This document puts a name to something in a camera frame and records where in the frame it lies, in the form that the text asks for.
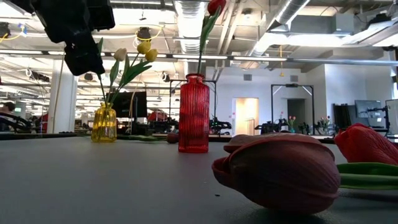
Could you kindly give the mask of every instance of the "doorway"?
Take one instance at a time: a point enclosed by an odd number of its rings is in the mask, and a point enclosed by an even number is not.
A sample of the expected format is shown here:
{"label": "doorway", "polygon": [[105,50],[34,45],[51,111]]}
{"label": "doorway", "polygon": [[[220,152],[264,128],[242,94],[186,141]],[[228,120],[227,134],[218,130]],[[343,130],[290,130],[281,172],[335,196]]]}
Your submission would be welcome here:
{"label": "doorway", "polygon": [[299,124],[305,122],[305,99],[287,99],[287,116],[296,117],[293,128],[299,132]]}
{"label": "doorway", "polygon": [[254,128],[259,124],[259,99],[234,98],[233,99],[233,135],[258,134]]}

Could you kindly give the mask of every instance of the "gray table surface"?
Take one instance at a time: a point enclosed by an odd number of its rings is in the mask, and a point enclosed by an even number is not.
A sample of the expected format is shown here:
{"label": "gray table surface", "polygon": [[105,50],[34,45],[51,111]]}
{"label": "gray table surface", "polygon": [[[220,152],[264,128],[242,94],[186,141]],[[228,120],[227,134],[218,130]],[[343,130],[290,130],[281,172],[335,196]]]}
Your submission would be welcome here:
{"label": "gray table surface", "polygon": [[211,163],[227,156],[223,145],[181,154],[163,142],[2,141],[0,223],[398,223],[398,193],[388,191],[342,190],[309,217],[270,212],[217,183]]}

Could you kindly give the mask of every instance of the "yellow vase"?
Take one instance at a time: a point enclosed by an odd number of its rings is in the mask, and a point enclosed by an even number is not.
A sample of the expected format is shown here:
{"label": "yellow vase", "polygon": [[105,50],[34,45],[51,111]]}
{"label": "yellow vase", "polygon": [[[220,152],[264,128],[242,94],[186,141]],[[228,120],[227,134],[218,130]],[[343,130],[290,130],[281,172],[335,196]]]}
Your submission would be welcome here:
{"label": "yellow vase", "polygon": [[112,105],[101,103],[101,108],[95,112],[93,132],[91,140],[93,142],[115,142],[118,134],[116,132],[116,111]]}

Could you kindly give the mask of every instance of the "yellow tulip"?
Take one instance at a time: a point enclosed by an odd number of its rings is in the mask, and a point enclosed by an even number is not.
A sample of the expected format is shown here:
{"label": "yellow tulip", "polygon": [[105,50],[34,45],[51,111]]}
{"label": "yellow tulip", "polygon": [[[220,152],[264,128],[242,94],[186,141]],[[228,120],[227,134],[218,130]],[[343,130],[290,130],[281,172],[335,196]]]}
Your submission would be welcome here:
{"label": "yellow tulip", "polygon": [[146,54],[150,50],[150,42],[144,41],[138,45],[137,50],[140,54]]}
{"label": "yellow tulip", "polygon": [[115,58],[116,60],[119,60],[120,62],[122,62],[126,58],[126,55],[127,55],[127,49],[118,49],[114,53],[113,58]]}
{"label": "yellow tulip", "polygon": [[145,54],[145,59],[148,62],[154,62],[157,57],[157,50],[156,49],[151,49]]}

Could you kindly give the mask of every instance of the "glass vase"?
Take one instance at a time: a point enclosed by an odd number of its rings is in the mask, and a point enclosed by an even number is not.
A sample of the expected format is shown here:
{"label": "glass vase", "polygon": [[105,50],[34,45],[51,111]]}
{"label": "glass vase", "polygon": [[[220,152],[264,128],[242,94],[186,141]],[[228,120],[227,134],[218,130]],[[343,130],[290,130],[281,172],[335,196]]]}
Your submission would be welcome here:
{"label": "glass vase", "polygon": [[115,142],[118,134],[116,132],[116,111],[112,109],[111,103],[101,103],[101,108],[95,112],[93,142]]}
{"label": "glass vase", "polygon": [[181,86],[179,152],[205,153],[209,148],[209,87],[202,74],[188,74]]}

